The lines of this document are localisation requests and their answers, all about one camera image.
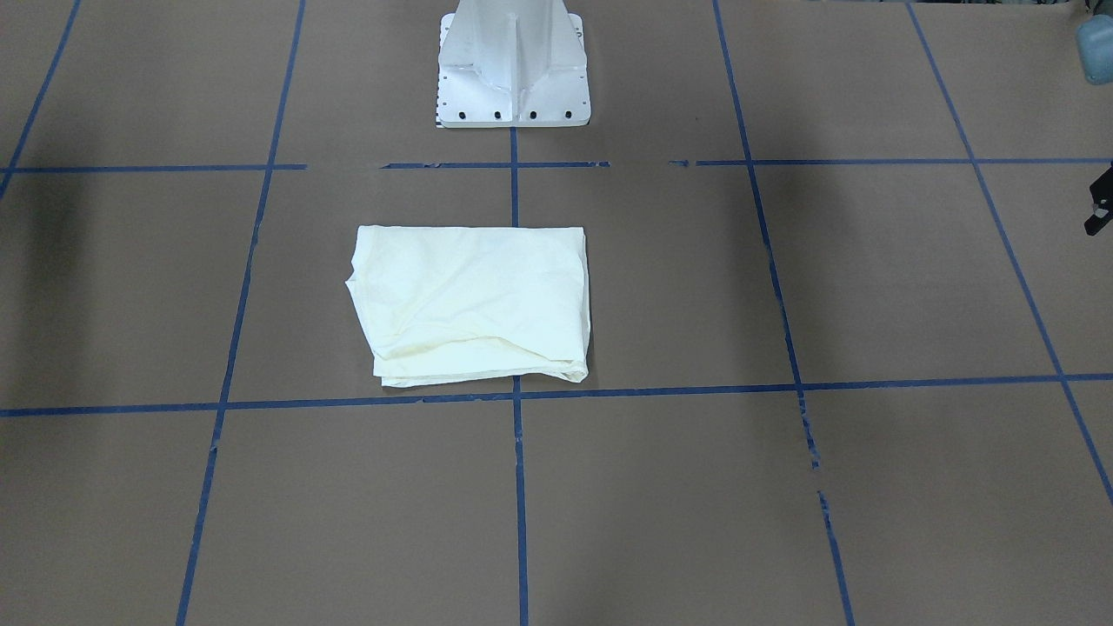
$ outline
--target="grid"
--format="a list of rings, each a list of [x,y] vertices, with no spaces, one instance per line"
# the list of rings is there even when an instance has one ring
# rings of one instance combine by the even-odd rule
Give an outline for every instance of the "grid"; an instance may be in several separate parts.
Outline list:
[[[792,381],[779,384],[749,384],[749,385],[709,385],[709,387],[669,387],[669,388],[631,388],[631,389],[570,389],[560,391],[523,391],[520,376],[513,378],[511,392],[500,393],[471,393],[471,394],[425,394],[413,397],[386,397],[386,398],[356,398],[356,399],[303,399],[303,400],[274,400],[274,401],[233,401],[229,399],[232,382],[234,378],[236,356],[239,348],[240,335],[244,326],[245,312],[249,297],[252,283],[252,266],[255,248],[259,241],[259,229],[263,224],[267,199],[270,189],[270,182],[274,172],[282,170],[306,170],[312,164],[278,163],[277,150],[282,137],[283,118],[286,109],[286,100],[289,94],[290,81],[295,71],[298,40],[305,16],[307,0],[299,0],[297,17],[294,25],[294,36],[289,46],[289,56],[286,65],[286,74],[283,81],[282,92],[277,104],[277,114],[274,121],[274,130],[270,139],[267,162],[264,164],[240,164],[240,165],[135,165],[135,166],[92,166],[92,167],[19,167],[20,158],[27,145],[28,137],[35,125],[36,117],[56,69],[62,59],[67,41],[75,21],[79,17],[81,0],[75,0],[66,21],[62,36],[58,42],[57,50],[51,60],[50,67],[42,81],[42,86],[35,99],[35,104],[27,117],[17,147],[11,155],[7,167],[2,168],[3,178],[0,182],[0,200],[8,189],[11,179],[21,175],[52,175],[52,174],[99,174],[99,173],[189,173],[189,172],[260,172],[264,174],[262,189],[259,192],[258,206],[254,222],[250,242],[247,248],[247,261],[244,268],[244,277],[239,294],[238,306],[233,325],[232,341],[228,348],[227,366],[220,389],[219,400],[216,402],[195,403],[164,403],[164,404],[128,404],[128,405],[96,405],[96,407],[43,407],[28,409],[0,409],[0,418],[20,417],[50,417],[50,415],[81,415],[81,414],[125,414],[146,412],[187,412],[187,411],[214,411],[216,420],[213,428],[211,443],[206,466],[203,487],[198,502],[198,512],[195,524],[194,537],[188,555],[188,561],[183,581],[180,604],[177,615],[179,626],[186,623],[193,579],[197,567],[197,558],[203,546],[204,526],[207,512],[208,496],[213,482],[216,478],[217,456],[220,441],[221,429],[225,417],[229,411],[250,411],[260,409],[296,409],[296,408],[325,408],[325,407],[368,407],[387,404],[410,404],[410,403],[453,403],[453,402],[510,402],[513,410],[514,449],[515,449],[515,485],[518,503],[518,557],[519,557],[519,603],[520,622],[522,626],[529,624],[529,581],[526,564],[526,502],[525,502],[525,454],[524,436],[522,424],[523,402],[531,400],[551,400],[568,398],[609,398],[609,397],[660,397],[660,395],[695,395],[695,394],[747,394],[747,393],[772,393],[792,392],[795,393],[800,412],[801,426],[805,431],[809,452],[811,454],[811,467],[820,470],[821,458],[819,448],[811,433],[811,424],[808,415],[807,393],[815,391],[851,390],[851,389],[889,389],[889,388],[934,388],[934,387],[972,387],[972,385],[1013,385],[1026,383],[1057,383],[1071,408],[1076,421],[1078,432],[1090,452],[1093,466],[1097,472],[1105,493],[1113,503],[1113,486],[1105,467],[1094,446],[1090,430],[1086,426],[1082,411],[1075,401],[1071,388],[1073,382],[1083,381],[1113,381],[1113,372],[1067,372],[1062,366],[1052,344],[1043,317],[1040,313],[1035,299],[1025,280],[1021,264],[1014,254],[1008,234],[997,213],[994,198],[983,176],[981,166],[987,164],[1105,164],[1110,159],[1103,157],[1078,157],[1078,158],[979,158],[975,155],[971,143],[966,136],[963,123],[944,82],[943,76],[936,65],[930,45],[925,36],[916,14],[914,4],[906,4],[912,25],[919,38],[924,53],[930,65],[935,80],[947,104],[951,116],[954,119],[955,129],[962,139],[967,158],[853,158],[853,159],[757,159],[750,150],[749,135],[747,133],[746,119],[743,116],[741,99],[739,97],[739,86],[736,81],[730,49],[727,42],[723,20],[719,6],[719,0],[711,0],[708,10],[713,11],[718,28],[719,43],[722,51],[722,61],[726,72],[726,80],[729,84],[732,97],[735,115],[737,117],[738,133],[742,145],[742,158],[727,160],[672,160],[672,165],[679,167],[741,167],[746,169],[747,178],[754,196],[757,211],[757,218],[760,226],[761,239],[765,245],[768,263],[769,278],[774,294],[776,296],[781,324],[785,334],[786,355],[791,369]],[[509,130],[510,162],[461,162],[461,163],[391,163],[384,169],[395,170],[425,170],[437,169],[506,169],[510,172],[510,198],[511,198],[511,224],[519,226],[519,173],[521,169],[531,168],[597,168],[611,167],[611,163],[605,160],[583,160],[583,162],[521,162],[519,159],[518,131],[515,128]],[[912,379],[912,380],[874,380],[874,381],[831,381],[831,382],[804,382],[800,375],[800,368],[797,361],[796,348],[792,339],[790,315],[785,304],[781,291],[780,277],[777,270],[777,260],[772,242],[769,236],[769,228],[765,216],[761,199],[761,190],[758,184],[757,169],[765,166],[825,166],[825,165],[969,165],[977,177],[986,208],[993,216],[993,221],[1001,237],[1002,246],[1009,260],[1016,280],[1023,291],[1024,297],[1031,311],[1031,315],[1038,327],[1041,339],[1053,364],[1055,373],[1053,375],[1023,375],[1023,376],[978,376],[978,378],[938,378],[938,379]],[[831,505],[824,491],[818,491],[818,503],[825,522],[831,559],[837,576],[837,583],[843,601],[845,619],[848,625],[855,623],[851,604],[850,589],[843,569],[841,556],[839,552],[836,527],[833,522]]]

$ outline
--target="vertical blue line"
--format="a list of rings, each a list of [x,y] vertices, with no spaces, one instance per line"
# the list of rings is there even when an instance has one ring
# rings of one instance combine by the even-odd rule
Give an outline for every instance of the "vertical blue line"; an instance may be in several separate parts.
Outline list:
[[[510,127],[510,221],[518,227],[518,128]]]
[[[997,213],[997,205],[993,202],[993,195],[989,193],[989,186],[985,182],[985,176],[982,175],[982,166],[978,165],[978,160],[974,156],[974,148],[971,146],[969,139],[966,137],[966,130],[963,128],[962,120],[958,119],[958,110],[955,108],[955,102],[951,98],[947,85],[943,81],[943,75],[939,72],[939,67],[935,62],[935,56],[932,53],[932,47],[927,43],[927,37],[924,35],[924,29],[919,26],[919,19],[916,18],[916,11],[913,9],[912,3],[905,4],[905,7],[908,10],[908,17],[912,18],[912,25],[916,29],[916,35],[919,37],[920,46],[924,47],[924,53],[927,56],[927,62],[932,66],[932,74],[935,75],[935,81],[938,84],[939,90],[943,92],[943,99],[946,100],[947,108],[951,110],[951,117],[955,121],[955,128],[958,129],[958,137],[962,139],[963,146],[966,148],[966,156],[969,159],[969,164],[974,167],[974,174],[977,175],[978,185],[982,187],[982,195],[985,197],[985,203],[989,207],[989,214],[993,216],[993,223],[997,227],[997,234],[1001,236],[1001,243],[1005,246],[1005,253],[1008,254],[1008,261],[1013,265],[1013,273],[1016,274],[1016,280],[1021,284],[1021,291],[1024,292],[1024,300],[1027,301],[1028,310],[1032,312],[1032,317],[1035,320],[1036,327],[1040,330],[1040,336],[1043,339],[1044,348],[1047,349],[1047,356],[1051,358],[1052,365],[1055,368],[1055,374],[1058,376],[1060,384],[1063,387],[1063,393],[1066,395],[1067,404],[1070,404],[1071,412],[1074,414],[1074,421],[1078,426],[1078,431],[1082,433],[1082,439],[1086,444],[1087,451],[1090,452],[1090,459],[1093,461],[1094,468],[1097,470],[1097,476],[1101,478],[1102,486],[1105,488],[1105,496],[1109,498],[1110,503],[1113,505],[1113,485],[1110,482],[1109,473],[1105,471],[1102,458],[1097,453],[1097,448],[1094,446],[1093,438],[1090,436],[1090,429],[1086,427],[1086,421],[1082,417],[1078,403],[1074,399],[1074,392],[1071,391],[1071,383],[1063,371],[1063,365],[1058,360],[1058,355],[1055,353],[1055,348],[1052,345],[1051,334],[1047,333],[1047,327],[1044,324],[1043,316],[1040,315],[1040,309],[1036,307],[1036,301],[1032,295],[1032,290],[1028,288],[1028,282],[1024,278],[1024,272],[1021,270],[1021,263],[1016,258],[1016,254],[1013,252],[1013,244],[1008,241],[1008,234],[1005,232],[1005,224],[1001,221],[1001,214]]]
[[[792,331],[788,324],[788,310],[785,306],[785,295],[780,287],[780,275],[777,273],[777,261],[774,257],[772,241],[769,238],[769,225],[766,222],[765,206],[761,203],[761,190],[758,188],[758,176],[754,168],[754,158],[750,154],[749,135],[746,133],[746,119],[742,117],[742,105],[738,97],[738,86],[735,82],[735,65],[730,60],[730,49],[727,47],[727,35],[722,28],[722,12],[719,10],[719,0],[711,0],[715,8],[715,22],[719,30],[719,46],[722,48],[722,60],[727,66],[727,78],[730,82],[730,94],[735,99],[735,115],[738,118],[738,134],[742,140],[742,150],[746,154],[746,169],[750,176],[750,190],[754,193],[754,206],[758,214],[758,225],[761,228],[761,243],[765,244],[766,255],[769,258],[769,277],[772,281],[774,295],[777,296],[777,305],[780,307],[780,323],[785,329],[785,348],[788,351],[788,363],[792,369],[792,384],[796,388],[796,401],[800,407],[800,421],[804,423],[804,436],[808,442],[808,451],[811,452],[812,469],[819,468],[819,450],[816,440],[811,436],[811,420],[808,418],[808,404],[804,398],[804,383],[800,379],[800,365],[796,359],[796,345],[792,343]]]
[[[270,151],[267,157],[266,174],[263,177],[263,188],[259,192],[259,204],[255,212],[255,226],[252,229],[252,243],[247,248],[247,264],[244,267],[244,282],[239,290],[239,304],[236,307],[236,322],[233,325],[232,341],[228,345],[228,364],[224,374],[224,383],[220,387],[220,409],[217,410],[216,421],[213,424],[213,439],[209,443],[208,463],[205,467],[205,480],[201,482],[200,500],[197,505],[197,519],[194,522],[194,537],[189,546],[189,560],[186,564],[186,576],[181,584],[181,597],[178,601],[178,617],[176,625],[185,626],[186,615],[189,610],[189,597],[193,593],[194,575],[197,571],[197,557],[200,552],[201,536],[205,530],[205,517],[208,512],[208,499],[213,489],[213,477],[216,472],[217,450],[220,442],[220,433],[224,430],[224,419],[228,395],[232,391],[232,376],[236,369],[236,353],[239,350],[240,332],[244,327],[244,313],[247,310],[247,295],[252,286],[252,265],[255,258],[255,248],[259,243],[259,227],[263,225],[263,217],[266,213],[267,197],[270,193],[270,179],[274,174],[275,157],[278,154],[278,139],[282,136],[282,124],[286,113],[286,99],[289,96],[289,84],[294,76],[294,61],[297,58],[297,45],[302,36],[302,21],[305,18],[305,1],[299,0],[297,6],[297,19],[294,22],[294,38],[289,47],[289,58],[286,61],[286,76],[283,79],[282,96],[278,99],[278,113],[275,116],[274,133],[270,136]]]
[[[27,146],[27,138],[31,135],[35,118],[39,116],[39,108],[42,106],[43,98],[47,97],[47,89],[50,88],[50,81],[55,78],[55,71],[62,59],[62,52],[66,51],[66,43],[69,41],[70,32],[73,30],[73,21],[77,19],[77,11],[80,8],[81,0],[73,0],[69,18],[66,19],[66,28],[62,30],[62,37],[58,40],[58,48],[55,50],[55,58],[50,60],[50,69],[47,70],[47,77],[42,79],[39,94],[35,97],[35,104],[31,105],[31,113],[28,114],[27,121],[23,124],[23,131],[19,135],[19,141],[16,144],[16,151],[12,153],[11,160],[8,162],[8,170],[4,172],[3,179],[0,180],[0,199],[3,199],[4,193],[8,192],[11,176],[14,173],[16,166],[19,165],[19,157],[22,156],[23,148]]]
[[[831,560],[835,563],[835,578],[838,579],[838,593],[843,598],[843,614],[846,616],[846,625],[854,626],[854,609],[850,607],[850,591],[846,586],[846,573],[843,569],[843,554],[838,549],[838,539],[835,538],[835,527],[831,526],[830,505],[827,503],[827,496],[819,491],[819,508],[824,512],[824,526],[827,528],[827,542],[831,549]]]
[[[525,544],[525,456],[522,450],[522,376],[514,376],[514,457],[518,489],[518,613],[520,626],[530,625],[530,583]]]

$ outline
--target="towel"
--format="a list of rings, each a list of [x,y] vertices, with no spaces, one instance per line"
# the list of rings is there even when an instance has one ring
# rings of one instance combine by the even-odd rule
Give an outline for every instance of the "towel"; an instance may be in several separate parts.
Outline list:
[[[361,226],[352,268],[384,387],[588,375],[583,228]]]

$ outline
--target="white metal base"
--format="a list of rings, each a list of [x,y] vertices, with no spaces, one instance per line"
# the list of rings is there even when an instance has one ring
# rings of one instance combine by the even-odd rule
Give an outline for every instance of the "white metal base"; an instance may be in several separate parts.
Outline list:
[[[582,49],[583,20],[577,14],[564,14],[571,19]],[[441,20],[442,49],[455,16],[456,13],[449,13]],[[563,26],[558,23],[555,28]],[[516,38],[519,35],[511,33],[509,37]],[[526,42],[514,43],[513,48],[521,55],[522,46]],[[520,61],[506,59],[505,62]],[[443,128],[583,126],[591,119],[585,63],[581,67],[549,67],[535,82],[522,86],[515,92],[485,81],[475,66],[461,67],[442,62],[436,104],[436,125]]]

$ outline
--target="folded cloth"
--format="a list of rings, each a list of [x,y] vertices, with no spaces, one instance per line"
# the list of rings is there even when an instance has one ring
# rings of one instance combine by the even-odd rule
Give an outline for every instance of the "folded cloth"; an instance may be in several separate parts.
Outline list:
[[[583,228],[359,226],[352,268],[384,387],[588,375]]]

